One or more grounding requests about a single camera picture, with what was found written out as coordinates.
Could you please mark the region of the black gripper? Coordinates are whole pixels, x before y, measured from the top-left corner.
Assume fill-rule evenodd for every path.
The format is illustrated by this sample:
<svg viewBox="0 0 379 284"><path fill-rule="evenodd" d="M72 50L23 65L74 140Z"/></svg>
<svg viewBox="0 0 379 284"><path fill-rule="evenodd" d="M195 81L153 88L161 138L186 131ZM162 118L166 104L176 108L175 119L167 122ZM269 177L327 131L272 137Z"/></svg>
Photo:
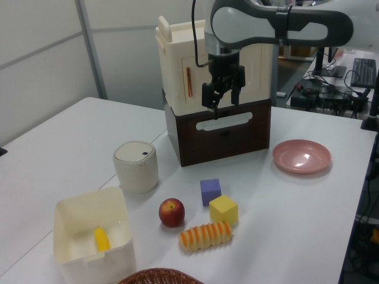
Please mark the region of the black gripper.
<svg viewBox="0 0 379 284"><path fill-rule="evenodd" d="M211 83L202 84L202 106L211 109L214 119L219 118L218 105L222 95L215 89L231 89L231 103L239 105L239 95L245 87L245 67L240 65L240 53L221 55L208 54L211 61L208 70L211 74Z"/></svg>

